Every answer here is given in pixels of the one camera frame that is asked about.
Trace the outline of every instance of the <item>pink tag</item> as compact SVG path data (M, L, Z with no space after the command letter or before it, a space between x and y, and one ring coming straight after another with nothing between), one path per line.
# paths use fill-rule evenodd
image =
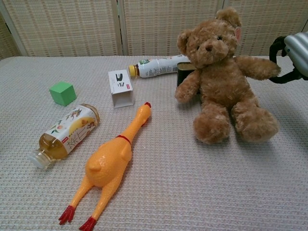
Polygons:
M239 26L236 27L236 29L234 30L234 34L235 34L237 42L240 43L241 42L242 30L241 30L241 28Z

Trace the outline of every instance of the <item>bottle label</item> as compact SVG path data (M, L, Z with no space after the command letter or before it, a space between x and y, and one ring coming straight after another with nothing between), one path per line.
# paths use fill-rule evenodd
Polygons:
M97 124L95 113L82 105L74 108L45 133L60 140L70 153Z
M147 78L178 71L178 63L189 62L185 55L176 55L162 59L145 59L138 63L140 77Z

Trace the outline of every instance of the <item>white bottle cap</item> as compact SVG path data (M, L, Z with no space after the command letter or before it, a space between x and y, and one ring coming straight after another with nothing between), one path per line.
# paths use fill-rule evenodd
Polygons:
M28 156L28 159L38 168L44 169L47 168L47 166L51 163L50 158L44 154L43 152L40 152L38 150L34 150L33 153L31 153Z

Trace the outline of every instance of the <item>white paper box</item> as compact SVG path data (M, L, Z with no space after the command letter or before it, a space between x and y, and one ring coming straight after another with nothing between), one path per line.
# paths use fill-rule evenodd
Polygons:
M133 105L133 87L127 70L109 71L108 76L114 108Z

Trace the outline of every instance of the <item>woven screen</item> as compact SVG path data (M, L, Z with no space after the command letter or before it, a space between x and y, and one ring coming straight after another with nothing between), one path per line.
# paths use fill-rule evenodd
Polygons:
M3 0L29 56L117 55L111 0Z
M242 18L242 42L236 54L268 55L279 36L300 32L308 0L230 0Z
M0 14L0 60L18 55L20 53Z
M129 55L176 55L177 36L215 17L217 0L125 0Z

